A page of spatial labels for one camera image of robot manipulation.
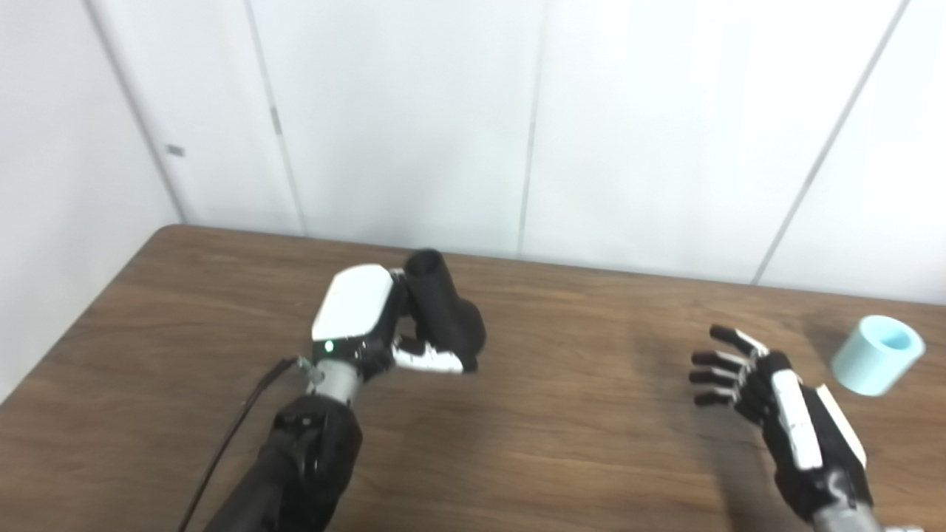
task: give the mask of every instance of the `robotic arm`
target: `robotic arm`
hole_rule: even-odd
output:
[[[828,388],[804,385],[784,353],[737,329],[713,326],[709,336],[741,354],[693,353],[690,382],[709,386],[696,405],[731,406],[762,428],[782,498],[815,532],[883,532],[873,515],[864,447]]]
[[[397,334],[402,317],[414,337]],[[312,325],[307,393],[283,408],[256,462],[207,532],[319,532],[351,479],[361,429],[359,389],[398,365],[472,372],[486,340],[480,312],[460,299],[440,253],[413,254],[403,270],[363,264],[332,279]]]

